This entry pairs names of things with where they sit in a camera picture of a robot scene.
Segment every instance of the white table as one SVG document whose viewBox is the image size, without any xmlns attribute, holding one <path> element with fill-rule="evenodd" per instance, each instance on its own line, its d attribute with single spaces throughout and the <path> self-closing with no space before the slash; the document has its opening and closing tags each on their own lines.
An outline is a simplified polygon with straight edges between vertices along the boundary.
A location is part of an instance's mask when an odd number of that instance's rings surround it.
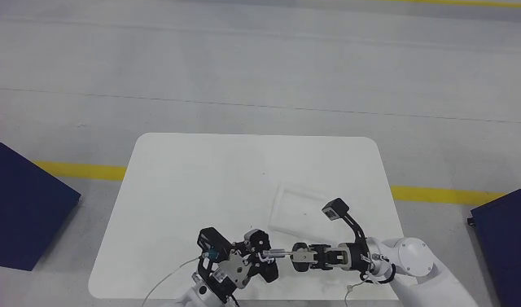
<svg viewBox="0 0 521 307">
<path fill-rule="evenodd" d="M 379 150 L 368 138 L 144 134 L 136 143 L 90 276 L 98 298 L 143 298 L 167 273 L 196 257 L 199 230 L 213 226 L 230 242 L 251 228 L 265 230 L 274 248 L 300 239 L 268 230 L 280 183 L 343 198 L 367 236 L 402 237 Z M 325 216 L 313 227 L 326 229 Z M 351 241 L 347 225 L 339 240 Z M 289 260 L 280 278 L 255 277 L 242 300 L 341 300 L 357 272 L 297 274 Z M 152 298 L 177 298 L 193 283 L 196 264 L 164 282 Z M 389 286 L 364 285 L 351 299 L 396 299 Z"/>
</svg>

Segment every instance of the concrete floor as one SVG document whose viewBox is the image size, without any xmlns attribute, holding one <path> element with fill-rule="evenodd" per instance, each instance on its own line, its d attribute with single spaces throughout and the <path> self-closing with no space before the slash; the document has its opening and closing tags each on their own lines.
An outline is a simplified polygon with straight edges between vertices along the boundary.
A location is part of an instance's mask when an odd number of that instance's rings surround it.
<svg viewBox="0 0 521 307">
<path fill-rule="evenodd" d="M 126 165 L 146 132 L 366 136 L 392 185 L 512 191 L 520 16 L 364 0 L 0 0 L 0 141 L 33 160 Z M 79 208 L 33 272 L 0 269 L 0 305 L 139 305 L 87 290 L 120 183 L 63 181 Z M 471 206 L 396 207 L 405 235 L 480 306 L 498 305 Z"/>
</svg>

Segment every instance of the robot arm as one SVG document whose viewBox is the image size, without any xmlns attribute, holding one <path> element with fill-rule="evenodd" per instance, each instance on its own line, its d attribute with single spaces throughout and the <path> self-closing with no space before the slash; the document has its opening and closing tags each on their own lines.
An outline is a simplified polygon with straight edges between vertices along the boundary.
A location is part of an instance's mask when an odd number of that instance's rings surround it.
<svg viewBox="0 0 521 307">
<path fill-rule="evenodd" d="M 239 243 L 228 242 L 214 228 L 201 230 L 198 245 L 203 253 L 198 272 L 192 277 L 195 285 L 175 301 L 176 306 L 222 307 L 230 298 L 236 303 L 236 289 L 245 288 L 257 274 L 267 283 L 273 282 L 278 278 L 276 259 L 290 257 L 297 272 L 339 267 L 360 272 L 366 283 L 389 283 L 404 307 L 477 307 L 468 291 L 422 240 L 366 238 L 348 210 L 341 199 L 322 209 L 331 220 L 344 220 L 355 233 L 353 243 L 341 243 L 336 248 L 296 243 L 287 252 L 272 249 L 268 235 L 261 230 L 248 232 Z M 418 284 L 409 286 L 395 274 L 415 277 Z"/>
</svg>

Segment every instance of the dark blue panel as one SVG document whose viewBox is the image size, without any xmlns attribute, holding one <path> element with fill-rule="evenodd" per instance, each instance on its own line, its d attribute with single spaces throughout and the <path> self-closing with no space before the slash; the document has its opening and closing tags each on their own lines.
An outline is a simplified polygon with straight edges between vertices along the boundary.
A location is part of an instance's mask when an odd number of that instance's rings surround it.
<svg viewBox="0 0 521 307">
<path fill-rule="evenodd" d="M 474 208 L 472 217 L 501 305 L 521 306 L 521 190 Z"/>
<path fill-rule="evenodd" d="M 0 143 L 0 266 L 32 270 L 80 196 Z"/>
</svg>

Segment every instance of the white cable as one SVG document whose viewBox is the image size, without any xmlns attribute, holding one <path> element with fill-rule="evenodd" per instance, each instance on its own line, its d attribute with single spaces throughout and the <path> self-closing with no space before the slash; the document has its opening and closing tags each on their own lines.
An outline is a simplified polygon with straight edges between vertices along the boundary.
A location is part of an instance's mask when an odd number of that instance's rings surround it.
<svg viewBox="0 0 521 307">
<path fill-rule="evenodd" d="M 348 306 L 348 294 L 351 293 L 355 287 L 358 287 L 362 284 L 366 283 L 365 281 L 362 281 L 362 282 L 359 282 L 359 283 L 356 283 L 356 284 L 348 284 L 348 290 L 346 291 L 345 293 L 345 296 L 344 296 L 344 303 L 345 303 L 345 307 L 349 307 Z"/>
<path fill-rule="evenodd" d="M 148 292 L 148 295 L 145 297 L 145 299 L 143 299 L 143 303 L 141 304 L 141 307 L 143 307 L 145 305 L 145 303 L 147 302 L 147 299 L 148 297 L 152 294 L 152 292 L 154 292 L 154 290 L 161 284 L 163 283 L 167 278 L 170 278 L 170 276 L 176 272 L 178 272 L 184 265 L 188 264 L 188 263 L 191 263 L 192 261 L 197 261 L 199 259 L 199 257 L 196 257 L 196 258 L 193 258 L 189 261 L 186 261 L 184 263 L 182 263 L 181 265 L 179 265 L 174 271 L 170 272 L 169 275 L 165 276 L 161 281 L 159 281 L 153 288 L 152 290 L 150 290 L 150 292 Z"/>
</svg>

